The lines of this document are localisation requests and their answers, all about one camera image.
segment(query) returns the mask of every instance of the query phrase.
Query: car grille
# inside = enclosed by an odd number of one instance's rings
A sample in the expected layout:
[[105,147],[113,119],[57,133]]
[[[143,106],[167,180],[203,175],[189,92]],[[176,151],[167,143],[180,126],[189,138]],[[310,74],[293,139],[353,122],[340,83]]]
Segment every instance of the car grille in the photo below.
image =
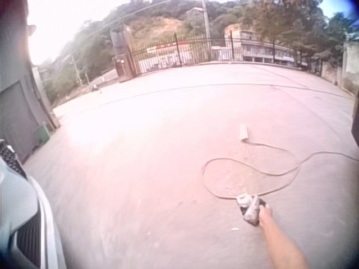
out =
[[41,259],[41,214],[38,212],[17,232],[17,246],[23,255],[40,268]]
[[4,160],[4,162],[15,172],[22,175],[25,179],[27,179],[25,171],[22,169],[16,154],[12,152],[8,147],[5,141],[0,141],[0,156]]

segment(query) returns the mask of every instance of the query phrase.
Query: sky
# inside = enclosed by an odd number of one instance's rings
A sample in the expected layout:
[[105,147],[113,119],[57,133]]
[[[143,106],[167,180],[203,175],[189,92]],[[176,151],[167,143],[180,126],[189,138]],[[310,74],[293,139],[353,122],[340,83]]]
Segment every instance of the sky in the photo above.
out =
[[[29,37],[31,60],[40,64],[55,57],[70,41],[86,20],[102,20],[113,8],[129,0],[28,0],[27,24],[37,26]],[[347,11],[351,4],[346,0],[323,0],[324,15]]]

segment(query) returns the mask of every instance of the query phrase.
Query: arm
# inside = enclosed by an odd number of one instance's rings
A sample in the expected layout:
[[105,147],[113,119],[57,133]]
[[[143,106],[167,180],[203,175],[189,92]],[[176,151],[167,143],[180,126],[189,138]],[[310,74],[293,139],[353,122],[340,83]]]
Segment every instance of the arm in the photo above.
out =
[[269,255],[276,269],[307,269],[307,259],[299,246],[275,223],[272,210],[261,206],[259,223],[268,244]]

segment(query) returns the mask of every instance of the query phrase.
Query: forearm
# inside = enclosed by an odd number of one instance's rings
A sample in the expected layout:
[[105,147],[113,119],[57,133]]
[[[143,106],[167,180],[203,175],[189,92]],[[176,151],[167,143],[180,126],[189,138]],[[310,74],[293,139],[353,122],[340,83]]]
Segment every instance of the forearm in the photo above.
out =
[[276,269],[309,268],[299,246],[287,236],[273,219],[263,225],[270,257]]

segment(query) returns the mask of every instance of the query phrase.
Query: electrical cord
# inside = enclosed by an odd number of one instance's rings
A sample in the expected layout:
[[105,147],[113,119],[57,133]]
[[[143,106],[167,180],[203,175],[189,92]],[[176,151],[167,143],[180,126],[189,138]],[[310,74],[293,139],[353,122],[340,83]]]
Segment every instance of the electrical cord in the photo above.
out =
[[226,158],[226,157],[223,157],[223,158],[215,158],[215,159],[211,159],[209,161],[207,161],[202,169],[201,169],[201,172],[200,172],[200,179],[201,179],[201,182],[202,184],[204,185],[204,187],[207,189],[207,191],[209,193],[211,193],[213,196],[217,197],[217,198],[220,198],[220,199],[225,199],[225,200],[235,200],[236,197],[235,196],[224,196],[224,195],[221,195],[221,194],[217,194],[215,192],[213,192],[206,184],[206,181],[204,180],[204,174],[205,174],[205,170],[207,168],[207,166],[212,163],[213,161],[218,161],[218,160],[229,160],[229,161],[233,161],[235,163],[238,163],[238,164],[242,164],[246,167],[249,167],[251,169],[253,169],[254,171],[257,171],[259,172],[260,174],[263,174],[263,175],[266,175],[266,176],[269,176],[269,177],[281,177],[281,176],[284,176],[284,175],[287,175],[291,172],[294,172],[294,176],[291,178],[291,180],[286,183],[285,185],[279,187],[279,188],[275,188],[275,189],[272,189],[272,190],[269,190],[269,191],[266,191],[266,192],[261,192],[261,193],[257,193],[257,194],[254,194],[254,195],[257,195],[257,196],[264,196],[264,195],[267,195],[269,193],[274,193],[274,192],[277,192],[277,191],[280,191],[284,188],[287,188],[289,185],[291,185],[294,180],[297,178],[299,172],[300,172],[300,168],[301,168],[301,165],[307,161],[309,161],[312,157],[314,157],[315,155],[321,155],[321,154],[331,154],[331,155],[340,155],[340,156],[343,156],[343,157],[346,157],[348,159],[351,159],[353,161],[357,161],[359,162],[359,159],[355,159],[349,155],[346,155],[344,153],[341,153],[341,152],[333,152],[333,151],[317,151],[317,152],[313,152],[311,154],[309,154],[308,157],[306,157],[305,159],[303,159],[302,161],[297,161],[295,155],[293,152],[289,151],[289,150],[286,150],[286,149],[283,149],[283,148],[280,148],[280,147],[275,147],[275,146],[271,146],[271,145],[267,145],[267,144],[263,144],[263,143],[254,143],[254,142],[249,142],[249,141],[244,141],[244,143],[246,144],[249,144],[249,145],[253,145],[253,146],[265,146],[265,147],[269,147],[271,149],[277,149],[277,150],[281,150],[281,151],[284,151],[290,155],[293,156],[294,160],[296,161],[296,166],[283,172],[283,173],[267,173],[267,172],[264,172],[258,168],[255,168],[254,166],[250,165],[250,164],[247,164],[243,161],[238,161],[238,160],[235,160],[235,159],[232,159],[232,158]]

